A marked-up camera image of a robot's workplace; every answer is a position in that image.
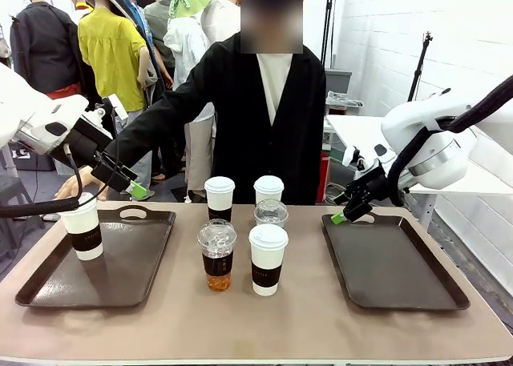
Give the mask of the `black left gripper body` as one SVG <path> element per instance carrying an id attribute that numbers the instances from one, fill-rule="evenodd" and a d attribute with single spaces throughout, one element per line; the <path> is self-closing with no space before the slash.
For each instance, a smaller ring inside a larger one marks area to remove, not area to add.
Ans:
<path id="1" fill-rule="evenodd" d="M 118 192 L 127 188 L 131 180 L 118 171 L 118 166 L 124 164 L 116 150 L 117 140 L 108 136 L 102 127 L 91 124 L 82 116 L 50 153 L 51 158 L 71 167 L 65 155 L 65 144 L 69 146 L 77 168 L 91 167 L 94 177 Z"/>

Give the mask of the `white lidded paper coffee cup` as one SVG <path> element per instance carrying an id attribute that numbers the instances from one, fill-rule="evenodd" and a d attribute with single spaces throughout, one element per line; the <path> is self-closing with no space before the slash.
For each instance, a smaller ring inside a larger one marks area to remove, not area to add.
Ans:
<path id="1" fill-rule="evenodd" d="M 248 235 L 252 262 L 252 288 L 259 296 L 276 293 L 289 237 L 283 227 L 263 223 Z"/>
<path id="2" fill-rule="evenodd" d="M 97 199 L 91 193 L 83 192 L 79 204 L 77 209 L 61 212 L 59 216 L 78 259 L 89 261 L 103 254 Z"/>
<path id="3" fill-rule="evenodd" d="M 279 177 L 264 175 L 255 181 L 253 188 L 256 194 L 256 203 L 267 199 L 281 201 L 285 185 Z"/>
<path id="4" fill-rule="evenodd" d="M 231 221 L 232 197 L 235 187 L 235 183 L 224 176 L 211 177 L 205 182 L 209 219 Z"/>

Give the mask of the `clear dome-lid iced tea cup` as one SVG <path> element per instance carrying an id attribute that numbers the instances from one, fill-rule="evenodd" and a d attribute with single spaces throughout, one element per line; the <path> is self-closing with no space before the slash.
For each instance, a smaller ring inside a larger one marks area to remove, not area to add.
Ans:
<path id="1" fill-rule="evenodd" d="M 256 205 L 253 214 L 256 225 L 270 223 L 284 227 L 289 218 L 286 206 L 276 199 L 264 199 L 260 201 Z"/>
<path id="2" fill-rule="evenodd" d="M 224 292 L 231 285 L 233 252 L 237 240 L 234 226 L 224 219 L 212 219 L 198 234 L 208 287 Z"/>

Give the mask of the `person's right hand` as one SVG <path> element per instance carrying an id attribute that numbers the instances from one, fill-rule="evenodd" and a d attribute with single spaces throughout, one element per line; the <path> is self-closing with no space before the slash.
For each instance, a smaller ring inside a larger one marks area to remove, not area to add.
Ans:
<path id="1" fill-rule="evenodd" d="M 99 179 L 92 175 L 92 168 L 89 166 L 82 167 L 79 170 L 79 176 L 81 179 L 81 184 L 83 188 L 87 185 L 96 185 L 100 190 L 103 188 L 104 183 Z M 59 188 L 59 190 L 55 193 L 55 200 L 66 199 L 70 197 L 74 197 L 79 192 L 79 181 L 76 176 L 70 177 L 67 179 L 64 184 Z M 98 195 L 98 200 L 105 201 L 107 200 L 107 192 L 108 188 L 105 187 L 101 193 Z"/>

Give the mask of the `red bin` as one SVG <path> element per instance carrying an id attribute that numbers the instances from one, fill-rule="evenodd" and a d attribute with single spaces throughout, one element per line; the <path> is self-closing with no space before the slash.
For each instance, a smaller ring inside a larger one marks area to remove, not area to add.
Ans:
<path id="1" fill-rule="evenodd" d="M 320 181 L 317 189 L 317 203 L 325 201 L 325 189 L 328 184 L 330 157 L 327 151 L 321 152 Z"/>

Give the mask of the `black case with white print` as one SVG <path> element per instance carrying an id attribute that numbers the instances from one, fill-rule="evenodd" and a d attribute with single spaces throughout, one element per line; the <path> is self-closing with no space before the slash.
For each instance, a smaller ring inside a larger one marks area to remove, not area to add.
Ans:
<path id="1" fill-rule="evenodd" d="M 21 171 L 54 171 L 55 164 L 51 157 L 40 155 L 20 143 L 8 143 L 14 165 Z"/>

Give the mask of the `clear plastic packaging pile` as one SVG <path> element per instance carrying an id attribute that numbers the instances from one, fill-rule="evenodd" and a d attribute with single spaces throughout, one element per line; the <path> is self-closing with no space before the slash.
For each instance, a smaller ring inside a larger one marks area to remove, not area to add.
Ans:
<path id="1" fill-rule="evenodd" d="M 347 94 L 337 93 L 331 90 L 327 93 L 325 105 L 328 108 L 337 110 L 347 110 L 348 108 L 360 109 L 364 107 L 364 103 L 362 101 L 349 99 Z"/>

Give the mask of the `mannequin in yellow blouse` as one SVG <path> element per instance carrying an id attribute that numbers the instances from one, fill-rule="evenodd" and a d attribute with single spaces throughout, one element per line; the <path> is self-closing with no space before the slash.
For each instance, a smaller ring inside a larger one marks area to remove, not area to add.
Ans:
<path id="1" fill-rule="evenodd" d="M 116 95 L 127 119 L 115 119 L 120 132 L 151 102 L 159 79 L 151 46 L 124 0 L 86 0 L 92 12 L 79 20 L 83 61 L 92 68 L 98 94 Z"/>

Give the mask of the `mannequin in black jacket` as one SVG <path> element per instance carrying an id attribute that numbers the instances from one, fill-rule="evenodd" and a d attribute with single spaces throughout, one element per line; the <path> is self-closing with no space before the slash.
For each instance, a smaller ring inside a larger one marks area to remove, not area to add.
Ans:
<path id="1" fill-rule="evenodd" d="M 77 26 L 45 0 L 30 0 L 10 29 L 14 70 L 52 99 L 82 92 Z"/>

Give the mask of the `grey storage box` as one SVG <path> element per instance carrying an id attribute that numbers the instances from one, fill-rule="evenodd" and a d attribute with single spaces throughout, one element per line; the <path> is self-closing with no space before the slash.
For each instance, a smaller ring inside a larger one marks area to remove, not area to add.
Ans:
<path id="1" fill-rule="evenodd" d="M 347 94 L 352 73 L 343 70 L 326 69 L 326 96 L 331 90 L 337 93 Z"/>

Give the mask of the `person in black cardigan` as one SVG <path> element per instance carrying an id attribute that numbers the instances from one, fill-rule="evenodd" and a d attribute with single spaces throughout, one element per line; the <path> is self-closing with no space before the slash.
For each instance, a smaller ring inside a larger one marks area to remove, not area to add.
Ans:
<path id="1" fill-rule="evenodd" d="M 234 181 L 235 203 L 254 203 L 264 175 L 282 180 L 284 203 L 316 202 L 326 77 L 302 42 L 303 1 L 241 0 L 240 31 L 213 43 L 181 85 L 214 96 L 212 174 Z"/>

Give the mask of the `black tripod stand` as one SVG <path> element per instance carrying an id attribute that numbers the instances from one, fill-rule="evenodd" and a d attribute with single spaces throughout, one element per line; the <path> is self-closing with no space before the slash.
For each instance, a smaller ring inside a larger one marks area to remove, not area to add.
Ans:
<path id="1" fill-rule="evenodd" d="M 427 52 L 427 49 L 432 41 L 433 41 L 432 33 L 427 31 L 423 35 L 422 50 L 421 50 L 420 56 L 418 58 L 417 67 L 414 71 L 414 77 L 413 77 L 413 80 L 412 80 L 412 83 L 410 86 L 410 91 L 409 91 L 408 98 L 407 98 L 408 102 L 412 102 L 415 98 L 416 92 L 418 90 L 418 84 L 420 83 L 420 78 L 422 75 L 422 69 L 423 69 L 424 60 L 426 57 L 426 52 Z"/>

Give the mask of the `background person in blue shirt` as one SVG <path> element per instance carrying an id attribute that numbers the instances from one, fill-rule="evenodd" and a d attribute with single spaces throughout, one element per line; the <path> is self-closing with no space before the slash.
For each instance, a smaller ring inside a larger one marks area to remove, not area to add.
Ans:
<path id="1" fill-rule="evenodd" d="M 127 16 L 135 23 L 137 30 L 147 43 L 150 59 L 157 74 L 156 89 L 158 92 L 165 92 L 172 88 L 172 78 L 170 77 L 159 50 L 156 48 L 151 33 L 150 26 L 145 17 L 143 8 L 139 6 L 136 0 L 120 0 L 121 6 L 127 11 Z"/>

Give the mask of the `mannequin in grey-green shirt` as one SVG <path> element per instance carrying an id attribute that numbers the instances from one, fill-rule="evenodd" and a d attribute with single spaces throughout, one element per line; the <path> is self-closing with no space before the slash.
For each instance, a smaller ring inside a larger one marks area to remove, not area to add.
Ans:
<path id="1" fill-rule="evenodd" d="M 143 11 L 150 27 L 152 40 L 167 70 L 173 70 L 175 59 L 172 51 L 164 44 L 164 35 L 168 31 L 169 6 L 171 0 L 156 0 L 144 7 Z"/>

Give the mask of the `mannequin with red yellow collar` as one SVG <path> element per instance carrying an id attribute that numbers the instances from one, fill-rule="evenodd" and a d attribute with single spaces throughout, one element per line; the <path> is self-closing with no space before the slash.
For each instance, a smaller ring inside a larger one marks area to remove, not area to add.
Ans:
<path id="1" fill-rule="evenodd" d="M 93 8 L 89 6 L 86 0 L 71 0 L 75 10 L 71 14 L 71 19 L 78 25 L 81 18 L 93 11 Z"/>

